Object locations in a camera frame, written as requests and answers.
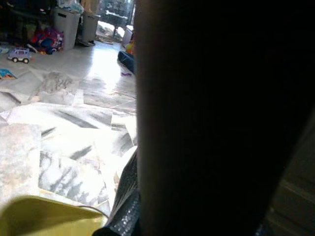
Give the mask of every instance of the purple toy car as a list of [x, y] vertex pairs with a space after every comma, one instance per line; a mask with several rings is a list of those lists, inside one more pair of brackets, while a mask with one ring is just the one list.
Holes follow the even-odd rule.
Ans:
[[13, 62], [22, 61], [24, 63], [29, 63], [30, 61], [30, 50], [28, 48], [15, 48], [9, 52], [8, 59]]

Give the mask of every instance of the toy pile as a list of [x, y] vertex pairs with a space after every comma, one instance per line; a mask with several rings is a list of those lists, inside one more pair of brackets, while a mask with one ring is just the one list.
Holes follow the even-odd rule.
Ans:
[[45, 30], [37, 30], [31, 43], [27, 45], [35, 53], [49, 54], [61, 50], [63, 46], [63, 33], [52, 27]]

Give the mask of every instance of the toy car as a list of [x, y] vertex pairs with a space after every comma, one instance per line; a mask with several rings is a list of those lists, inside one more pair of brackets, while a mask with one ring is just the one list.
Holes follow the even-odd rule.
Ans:
[[24, 63], [29, 63], [30, 61], [30, 50], [28, 48], [15, 48], [9, 52], [8, 59], [13, 62], [22, 61]]

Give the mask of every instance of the marble floor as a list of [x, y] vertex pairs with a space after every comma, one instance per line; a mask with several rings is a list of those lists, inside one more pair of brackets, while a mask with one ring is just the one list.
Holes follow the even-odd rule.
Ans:
[[110, 213], [122, 168], [137, 147], [135, 77], [117, 62], [119, 44], [0, 55], [0, 211], [35, 195]]

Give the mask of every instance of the grey plastic bin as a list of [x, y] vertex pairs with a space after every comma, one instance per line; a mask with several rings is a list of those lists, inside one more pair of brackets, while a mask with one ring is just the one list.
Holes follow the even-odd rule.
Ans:
[[88, 12], [84, 12], [82, 15], [83, 15], [82, 41], [85, 43], [89, 43], [90, 41], [95, 40], [97, 24], [100, 16]]
[[80, 13], [69, 12], [57, 7], [54, 9], [54, 26], [56, 30], [64, 34], [63, 50], [65, 51], [74, 47], [80, 15]]

